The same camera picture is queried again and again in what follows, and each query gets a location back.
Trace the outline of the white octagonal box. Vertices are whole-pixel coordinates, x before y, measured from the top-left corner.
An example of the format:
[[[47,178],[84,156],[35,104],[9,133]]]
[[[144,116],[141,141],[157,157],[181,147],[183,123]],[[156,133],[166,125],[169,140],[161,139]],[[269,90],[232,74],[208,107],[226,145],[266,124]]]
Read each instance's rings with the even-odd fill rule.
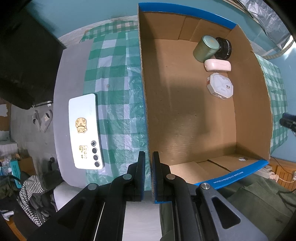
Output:
[[[220,99],[229,99],[233,96],[233,84],[228,77],[213,73],[207,78],[209,92]]]

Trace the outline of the blue-edged cardboard box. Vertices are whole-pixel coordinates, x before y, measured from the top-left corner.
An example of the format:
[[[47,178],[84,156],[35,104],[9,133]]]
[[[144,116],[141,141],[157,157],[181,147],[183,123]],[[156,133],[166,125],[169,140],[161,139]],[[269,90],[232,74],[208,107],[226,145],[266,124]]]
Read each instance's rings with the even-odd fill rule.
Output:
[[[269,164],[273,117],[264,75],[236,23],[170,3],[138,5],[149,150],[190,184],[226,186]],[[204,35],[232,45],[228,99],[213,96],[193,51]]]

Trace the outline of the white oval earbuds case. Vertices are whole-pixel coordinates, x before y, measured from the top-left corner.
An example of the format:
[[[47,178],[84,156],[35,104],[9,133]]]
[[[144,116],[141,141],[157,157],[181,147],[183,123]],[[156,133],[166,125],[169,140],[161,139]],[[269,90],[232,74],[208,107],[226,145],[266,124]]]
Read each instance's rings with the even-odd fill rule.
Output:
[[[204,67],[207,72],[231,72],[231,63],[227,60],[207,59],[204,62]]]

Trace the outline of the green cylindrical tin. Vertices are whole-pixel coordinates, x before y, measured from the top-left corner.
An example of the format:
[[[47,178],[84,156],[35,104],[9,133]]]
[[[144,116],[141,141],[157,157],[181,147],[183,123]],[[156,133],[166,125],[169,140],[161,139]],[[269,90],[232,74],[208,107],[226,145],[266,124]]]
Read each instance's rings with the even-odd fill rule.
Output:
[[[195,47],[193,55],[196,60],[203,63],[214,56],[219,49],[220,44],[214,37],[204,35]]]

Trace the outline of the white smartphone with stickers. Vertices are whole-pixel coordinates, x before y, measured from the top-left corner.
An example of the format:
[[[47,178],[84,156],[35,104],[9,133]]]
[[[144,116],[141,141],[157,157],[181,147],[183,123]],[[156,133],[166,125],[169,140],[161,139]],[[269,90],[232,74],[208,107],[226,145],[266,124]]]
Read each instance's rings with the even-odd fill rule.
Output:
[[[74,165],[78,169],[101,170],[104,162],[99,140],[96,95],[69,100],[69,133]]]

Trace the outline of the olive green trousers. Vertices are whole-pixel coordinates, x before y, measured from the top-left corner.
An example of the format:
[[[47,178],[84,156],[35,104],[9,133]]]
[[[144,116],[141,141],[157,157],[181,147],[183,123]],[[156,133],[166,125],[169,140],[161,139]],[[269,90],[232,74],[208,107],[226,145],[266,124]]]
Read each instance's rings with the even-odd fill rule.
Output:
[[[159,202],[165,240],[295,240],[295,192],[273,181],[166,178],[174,201]]]

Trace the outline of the silver foil window cover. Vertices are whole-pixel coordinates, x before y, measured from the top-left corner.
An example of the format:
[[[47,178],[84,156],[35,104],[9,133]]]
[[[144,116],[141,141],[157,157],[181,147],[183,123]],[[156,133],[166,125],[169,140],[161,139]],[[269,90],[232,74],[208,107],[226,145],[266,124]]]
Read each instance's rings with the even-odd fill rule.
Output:
[[[292,36],[277,13],[264,1],[238,1],[239,4],[259,23],[267,37],[280,49],[273,55],[265,54],[266,60],[283,56],[295,43]]]

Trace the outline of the striped clothing pile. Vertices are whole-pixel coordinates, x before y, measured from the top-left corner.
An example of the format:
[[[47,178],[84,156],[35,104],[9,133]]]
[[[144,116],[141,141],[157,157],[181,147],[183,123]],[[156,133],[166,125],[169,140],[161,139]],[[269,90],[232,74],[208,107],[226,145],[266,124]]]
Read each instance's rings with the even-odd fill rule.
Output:
[[[41,175],[32,175],[22,183],[17,201],[37,226],[41,226],[57,211],[53,193],[46,187]]]

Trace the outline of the green checkered tablecloth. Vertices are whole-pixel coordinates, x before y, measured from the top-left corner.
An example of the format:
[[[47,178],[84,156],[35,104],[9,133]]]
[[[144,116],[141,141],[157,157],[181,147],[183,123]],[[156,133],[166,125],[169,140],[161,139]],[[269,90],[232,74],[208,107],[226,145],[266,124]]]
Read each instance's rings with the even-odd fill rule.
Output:
[[[85,32],[91,40],[84,94],[96,95],[104,168],[87,170],[87,183],[104,185],[148,151],[138,22],[113,21]]]

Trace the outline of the pair of grey slippers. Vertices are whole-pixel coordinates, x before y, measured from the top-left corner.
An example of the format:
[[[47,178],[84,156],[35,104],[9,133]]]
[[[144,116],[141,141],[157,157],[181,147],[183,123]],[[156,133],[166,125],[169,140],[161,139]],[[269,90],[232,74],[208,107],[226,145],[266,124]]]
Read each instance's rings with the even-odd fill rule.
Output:
[[[32,122],[38,132],[45,133],[52,121],[53,112],[51,110],[46,111],[42,116],[35,110],[32,116]]]

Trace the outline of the teal box on floor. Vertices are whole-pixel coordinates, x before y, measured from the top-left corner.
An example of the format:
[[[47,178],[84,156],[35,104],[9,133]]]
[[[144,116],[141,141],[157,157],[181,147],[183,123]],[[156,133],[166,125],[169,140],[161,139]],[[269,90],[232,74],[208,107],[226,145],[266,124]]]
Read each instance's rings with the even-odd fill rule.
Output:
[[[20,182],[21,179],[21,171],[19,168],[19,164],[18,164],[18,160],[17,159],[12,159],[10,161],[10,165],[11,165],[11,174],[16,177],[15,179],[15,184],[17,186],[18,189],[22,188],[22,184]]]

